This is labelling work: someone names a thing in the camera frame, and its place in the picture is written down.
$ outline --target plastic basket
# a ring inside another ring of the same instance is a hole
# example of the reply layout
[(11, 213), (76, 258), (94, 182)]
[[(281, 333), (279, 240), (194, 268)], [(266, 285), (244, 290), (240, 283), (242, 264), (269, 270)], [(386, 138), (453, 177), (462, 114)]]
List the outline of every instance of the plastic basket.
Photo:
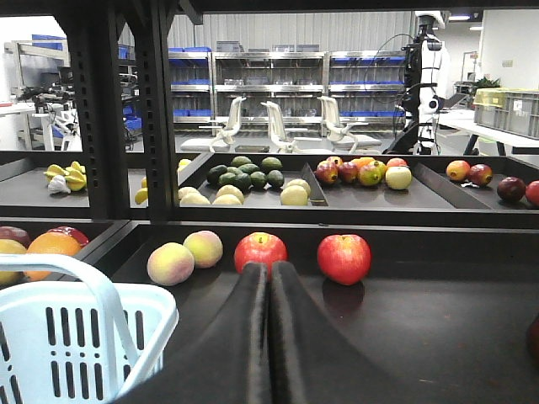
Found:
[(29, 269), (82, 282), (41, 281), (0, 291), (3, 404), (107, 402), (162, 368), (179, 319), (168, 291), (112, 284), (68, 256), (0, 254), (0, 270)]

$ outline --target white robot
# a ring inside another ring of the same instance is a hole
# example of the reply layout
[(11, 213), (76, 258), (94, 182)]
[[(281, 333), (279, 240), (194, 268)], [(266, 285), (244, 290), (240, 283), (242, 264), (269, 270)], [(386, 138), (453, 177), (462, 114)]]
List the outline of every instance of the white robot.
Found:
[(405, 46), (406, 91), (400, 108), (406, 111), (406, 124), (395, 141), (385, 150), (388, 154), (431, 154), (435, 145), (433, 117), (443, 108), (447, 98), (447, 81), (451, 60), (444, 43), (433, 30), (446, 27), (440, 11), (416, 11), (419, 33)]

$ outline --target gray wall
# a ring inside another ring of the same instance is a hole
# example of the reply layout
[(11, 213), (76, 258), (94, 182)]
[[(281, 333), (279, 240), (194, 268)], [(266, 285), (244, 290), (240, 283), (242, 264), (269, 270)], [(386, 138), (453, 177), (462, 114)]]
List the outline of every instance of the gray wall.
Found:
[[(177, 15), (168, 35), (169, 47), (209, 46), (218, 40), (239, 40), (248, 48), (279, 44), (319, 44), (320, 51), (375, 51), (395, 34), (414, 36), (412, 12), (207, 14), (193, 26)], [(400, 36), (384, 50), (399, 50), (409, 40)], [(134, 45), (126, 28), (120, 43)]]

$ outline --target orange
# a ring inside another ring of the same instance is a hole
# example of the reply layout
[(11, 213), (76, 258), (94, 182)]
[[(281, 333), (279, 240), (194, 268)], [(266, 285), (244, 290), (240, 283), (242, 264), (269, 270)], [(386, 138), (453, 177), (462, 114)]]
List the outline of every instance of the orange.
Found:
[(375, 158), (374, 157), (360, 157), (360, 158), (355, 158), (354, 160), (351, 160), (351, 161), (355, 164), (355, 166), (357, 167), (357, 170), (360, 171), (360, 168), (362, 168), (363, 166), (366, 166), (367, 164), (374, 162)]
[[(32, 241), (28, 247), (27, 253), (62, 254), (72, 257), (79, 251), (81, 251), (81, 246), (73, 237), (64, 233), (44, 233)], [(42, 280), (51, 272), (26, 271), (24, 273), (29, 280)]]

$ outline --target peach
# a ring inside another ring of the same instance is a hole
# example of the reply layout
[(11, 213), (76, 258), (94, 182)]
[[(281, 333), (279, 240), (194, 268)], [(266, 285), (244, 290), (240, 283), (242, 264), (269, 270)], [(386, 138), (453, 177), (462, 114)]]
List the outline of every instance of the peach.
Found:
[(150, 279), (162, 286), (184, 282), (195, 269), (191, 251), (177, 242), (163, 244), (152, 252), (147, 262)]
[(189, 234), (184, 240), (184, 246), (195, 257), (196, 268), (213, 267), (222, 257), (222, 242), (213, 231), (202, 230)]

